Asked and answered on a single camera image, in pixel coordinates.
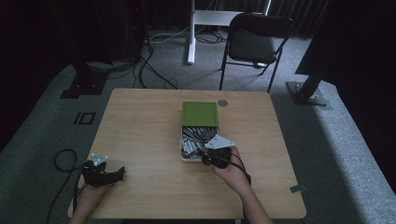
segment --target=gray carpet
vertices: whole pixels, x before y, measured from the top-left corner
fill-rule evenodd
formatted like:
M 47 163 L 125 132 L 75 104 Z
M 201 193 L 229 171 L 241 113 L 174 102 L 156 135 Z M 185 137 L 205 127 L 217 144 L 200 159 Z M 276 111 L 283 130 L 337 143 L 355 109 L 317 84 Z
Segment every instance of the gray carpet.
M 154 54 L 149 63 L 179 89 L 217 90 L 224 43 L 197 42 L 195 64 L 187 65 L 188 43 L 185 38 L 177 38 L 152 44 Z M 395 223 L 395 194 L 336 88 L 326 82 L 319 85 L 332 109 L 295 105 L 289 95 L 286 81 L 306 79 L 295 76 L 294 72 L 308 45 L 309 40 L 290 39 L 271 90 L 295 174 L 299 183 L 307 187 L 303 192 L 307 215 L 302 220 L 276 220 L 276 223 Z M 149 55 L 146 47 L 142 55 Z M 272 69 L 270 66 L 264 76 L 258 77 L 260 70 L 256 68 L 229 65 L 223 89 L 266 91 Z M 71 66 L 52 80 L 29 118 L 0 154 L 0 223 L 45 223 L 51 201 L 67 176 L 54 168 L 53 156 L 64 148 L 73 148 L 78 153 L 78 164 L 83 163 L 111 91 L 142 88 L 138 71 L 137 66 L 130 71 L 112 73 L 101 95 L 82 95 L 75 100 L 60 99 L 75 76 Z M 149 68 L 144 69 L 142 79 L 148 88 L 171 89 Z M 75 124 L 78 113 L 95 113 L 92 124 Z M 72 158 L 64 155 L 58 161 L 67 167 Z M 75 178 L 73 174 L 54 205 L 50 223 L 67 223 Z

